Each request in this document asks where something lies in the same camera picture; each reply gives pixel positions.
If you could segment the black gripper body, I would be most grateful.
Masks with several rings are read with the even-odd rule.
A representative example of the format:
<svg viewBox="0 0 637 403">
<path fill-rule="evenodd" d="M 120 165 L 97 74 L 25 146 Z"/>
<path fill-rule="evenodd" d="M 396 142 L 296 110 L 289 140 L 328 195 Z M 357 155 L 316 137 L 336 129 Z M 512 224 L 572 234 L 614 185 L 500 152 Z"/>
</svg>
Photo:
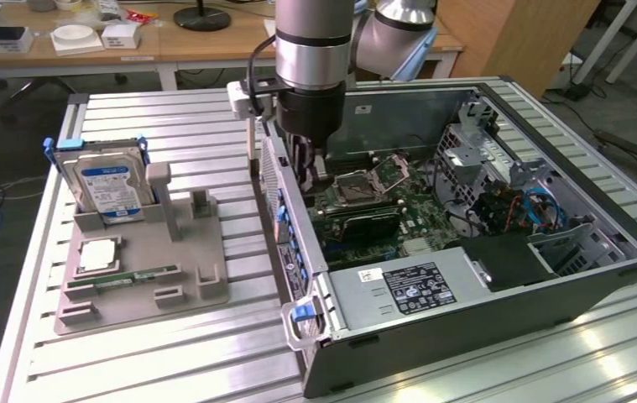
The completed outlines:
<svg viewBox="0 0 637 403">
<path fill-rule="evenodd" d="M 306 138 L 314 148 L 324 148 L 328 138 L 341 127 L 345 93 L 345 86 L 278 92 L 276 120 L 284 132 Z"/>
</svg>

